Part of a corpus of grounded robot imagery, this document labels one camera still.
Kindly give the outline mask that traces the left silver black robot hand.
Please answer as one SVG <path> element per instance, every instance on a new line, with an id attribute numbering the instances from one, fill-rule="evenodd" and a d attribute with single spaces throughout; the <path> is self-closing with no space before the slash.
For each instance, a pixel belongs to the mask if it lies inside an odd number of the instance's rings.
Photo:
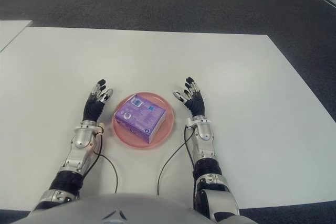
<path id="1" fill-rule="evenodd" d="M 112 97 L 113 90 L 106 89 L 106 81 L 99 80 L 89 93 L 84 111 L 83 121 L 97 122 L 107 101 Z"/>

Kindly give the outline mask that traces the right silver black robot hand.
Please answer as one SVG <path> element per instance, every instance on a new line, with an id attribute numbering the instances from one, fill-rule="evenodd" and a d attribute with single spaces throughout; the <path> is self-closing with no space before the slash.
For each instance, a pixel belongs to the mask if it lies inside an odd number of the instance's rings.
<path id="1" fill-rule="evenodd" d="M 205 116 L 205 104 L 195 80 L 191 77 L 186 78 L 185 87 L 185 95 L 175 91 L 173 92 L 174 97 L 184 104 L 184 106 L 191 112 L 192 117 Z"/>

